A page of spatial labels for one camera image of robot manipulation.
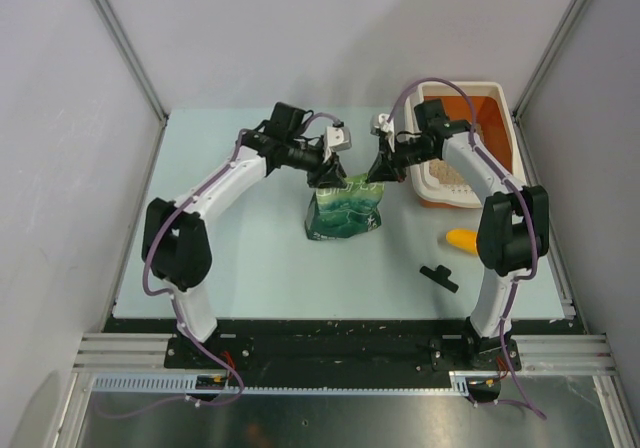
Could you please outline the aluminium frame post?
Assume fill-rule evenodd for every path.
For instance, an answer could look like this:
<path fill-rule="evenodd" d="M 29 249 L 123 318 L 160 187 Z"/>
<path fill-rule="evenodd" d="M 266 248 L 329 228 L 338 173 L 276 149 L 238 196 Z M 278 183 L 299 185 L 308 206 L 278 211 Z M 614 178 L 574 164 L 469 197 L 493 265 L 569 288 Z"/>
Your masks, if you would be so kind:
<path fill-rule="evenodd" d="M 570 0 L 522 94 L 513 107 L 512 116 L 515 119 L 520 119 L 526 112 L 590 2 L 591 0 Z"/>
<path fill-rule="evenodd" d="M 110 0 L 90 1 L 147 105 L 155 117 L 161 123 L 165 123 L 168 119 L 168 113 L 112 2 Z"/>

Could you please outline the right aluminium frame post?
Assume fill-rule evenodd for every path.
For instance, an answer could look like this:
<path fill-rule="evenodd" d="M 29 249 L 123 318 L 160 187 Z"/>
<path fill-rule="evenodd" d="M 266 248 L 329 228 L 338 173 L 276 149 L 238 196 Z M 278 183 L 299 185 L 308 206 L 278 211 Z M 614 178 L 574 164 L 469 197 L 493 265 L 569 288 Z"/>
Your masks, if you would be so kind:
<path fill-rule="evenodd" d="M 526 112 L 590 2 L 591 0 L 570 0 L 522 94 L 513 107 L 512 116 L 515 119 L 520 119 Z"/>

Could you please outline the black bag clip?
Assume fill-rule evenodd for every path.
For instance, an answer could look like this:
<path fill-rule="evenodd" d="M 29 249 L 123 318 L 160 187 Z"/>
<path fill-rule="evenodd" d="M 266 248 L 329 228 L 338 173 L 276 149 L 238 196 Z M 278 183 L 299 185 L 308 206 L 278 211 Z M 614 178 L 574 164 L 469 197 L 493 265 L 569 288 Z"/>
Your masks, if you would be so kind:
<path fill-rule="evenodd" d="M 457 293 L 459 290 L 459 285 L 451 280 L 452 271 L 444 265 L 435 268 L 423 265 L 419 272 L 451 293 Z"/>

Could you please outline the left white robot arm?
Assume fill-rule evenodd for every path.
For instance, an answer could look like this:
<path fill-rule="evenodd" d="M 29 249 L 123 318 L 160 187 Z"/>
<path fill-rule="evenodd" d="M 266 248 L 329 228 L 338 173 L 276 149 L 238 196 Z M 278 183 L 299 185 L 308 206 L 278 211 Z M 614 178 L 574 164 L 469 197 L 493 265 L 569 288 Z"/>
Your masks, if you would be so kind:
<path fill-rule="evenodd" d="M 349 149 L 344 122 L 283 102 L 254 129 L 242 129 L 224 163 L 185 194 L 152 200 L 145 212 L 142 287 L 149 297 L 169 296 L 177 327 L 189 337 L 186 355 L 197 366 L 214 365 L 220 342 L 211 337 L 218 321 L 205 280 L 213 265 L 210 226 L 249 188 L 274 170 L 307 175 L 311 188 L 344 188 L 339 152 Z"/>

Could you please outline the left aluminium frame post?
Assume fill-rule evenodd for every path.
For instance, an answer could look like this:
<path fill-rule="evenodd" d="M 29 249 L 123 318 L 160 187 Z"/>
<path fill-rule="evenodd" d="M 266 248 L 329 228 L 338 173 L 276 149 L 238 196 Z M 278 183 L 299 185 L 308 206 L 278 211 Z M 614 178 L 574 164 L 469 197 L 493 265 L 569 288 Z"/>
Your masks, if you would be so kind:
<path fill-rule="evenodd" d="M 147 105 L 155 117 L 161 123 L 165 123 L 168 119 L 168 113 L 112 2 L 110 0 L 90 1 Z"/>

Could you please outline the green litter bag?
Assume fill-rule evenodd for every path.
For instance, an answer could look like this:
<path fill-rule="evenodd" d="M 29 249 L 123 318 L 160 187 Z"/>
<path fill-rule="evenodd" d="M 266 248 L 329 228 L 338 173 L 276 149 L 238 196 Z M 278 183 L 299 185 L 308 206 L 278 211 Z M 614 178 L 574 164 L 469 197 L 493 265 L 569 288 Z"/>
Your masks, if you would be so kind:
<path fill-rule="evenodd" d="M 312 241 L 348 239 L 381 227 L 379 204 L 385 185 L 367 182 L 367 175 L 348 177 L 344 188 L 316 189 L 304 220 Z"/>

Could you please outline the orange plastic scoop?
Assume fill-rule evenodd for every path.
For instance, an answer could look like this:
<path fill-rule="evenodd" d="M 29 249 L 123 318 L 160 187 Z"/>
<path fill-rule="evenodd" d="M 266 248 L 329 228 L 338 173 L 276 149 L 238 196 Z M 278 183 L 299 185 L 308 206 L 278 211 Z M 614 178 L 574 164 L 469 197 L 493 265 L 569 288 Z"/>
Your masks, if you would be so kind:
<path fill-rule="evenodd" d="M 473 256 L 478 255 L 477 232 L 468 229 L 453 229 L 446 233 L 445 239 L 452 247 Z"/>

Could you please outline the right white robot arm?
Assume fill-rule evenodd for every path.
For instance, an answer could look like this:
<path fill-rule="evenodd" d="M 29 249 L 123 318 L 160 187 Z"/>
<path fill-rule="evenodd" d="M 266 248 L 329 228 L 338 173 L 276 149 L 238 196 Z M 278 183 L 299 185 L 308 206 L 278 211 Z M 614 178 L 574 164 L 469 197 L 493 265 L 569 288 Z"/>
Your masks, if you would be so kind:
<path fill-rule="evenodd" d="M 450 119 L 439 99 L 424 100 L 413 111 L 415 132 L 397 133 L 389 114 L 373 119 L 371 132 L 379 148 L 367 179 L 401 182 L 407 168 L 439 159 L 460 173 L 481 202 L 476 249 L 484 274 L 454 355 L 473 369 L 484 369 L 497 355 L 509 355 L 518 287 L 536 276 L 539 260 L 548 253 L 549 196 L 543 187 L 517 179 L 487 151 L 474 119 Z"/>

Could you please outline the aluminium extrusion rail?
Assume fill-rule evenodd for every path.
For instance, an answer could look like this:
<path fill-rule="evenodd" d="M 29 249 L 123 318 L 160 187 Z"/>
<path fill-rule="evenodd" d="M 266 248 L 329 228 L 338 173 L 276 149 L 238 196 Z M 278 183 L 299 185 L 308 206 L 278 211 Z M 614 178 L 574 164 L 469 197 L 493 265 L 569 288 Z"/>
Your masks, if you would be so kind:
<path fill-rule="evenodd" d="M 73 368 L 78 371 L 153 372 L 164 368 L 167 334 L 83 336 Z M 610 376 L 617 373 L 604 335 L 516 335 L 527 375 Z"/>

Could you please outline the white orange litter box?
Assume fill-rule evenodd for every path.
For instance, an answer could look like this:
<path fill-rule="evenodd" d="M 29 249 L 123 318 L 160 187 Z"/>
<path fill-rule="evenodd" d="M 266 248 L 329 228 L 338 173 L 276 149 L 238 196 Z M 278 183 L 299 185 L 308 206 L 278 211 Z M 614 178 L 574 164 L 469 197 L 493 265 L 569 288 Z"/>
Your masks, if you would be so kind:
<path fill-rule="evenodd" d="M 503 179 L 521 188 L 527 184 L 516 133 L 503 88 L 496 82 L 467 81 L 455 89 L 425 82 L 405 102 L 405 127 L 416 133 L 414 107 L 432 99 L 442 101 L 452 121 L 475 119 L 474 144 L 464 132 L 445 143 L 443 160 L 430 160 L 410 168 L 412 186 L 421 202 L 430 207 L 476 209 L 489 196 L 508 191 Z"/>

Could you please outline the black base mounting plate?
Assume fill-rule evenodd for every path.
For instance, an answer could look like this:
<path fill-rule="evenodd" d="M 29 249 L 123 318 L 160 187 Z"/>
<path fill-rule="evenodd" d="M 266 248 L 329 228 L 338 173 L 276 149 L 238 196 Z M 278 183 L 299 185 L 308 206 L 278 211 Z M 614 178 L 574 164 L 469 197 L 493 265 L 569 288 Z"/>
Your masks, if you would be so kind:
<path fill-rule="evenodd" d="M 210 352 L 223 357 L 229 353 L 238 368 L 259 366 L 258 360 L 295 359 L 346 363 L 409 361 L 437 371 L 453 369 L 478 370 L 497 367 L 501 354 L 500 341 L 479 341 L 472 335 L 468 323 L 453 320 L 247 320 L 222 319 L 218 328 L 205 342 Z M 104 333 L 171 334 L 165 355 L 165 366 L 195 367 L 211 365 L 178 332 L 176 321 L 161 319 L 117 319 L 111 317 Z M 518 353 L 524 341 L 516 338 L 584 335 L 585 329 L 576 320 L 519 320 L 505 329 L 507 352 Z"/>

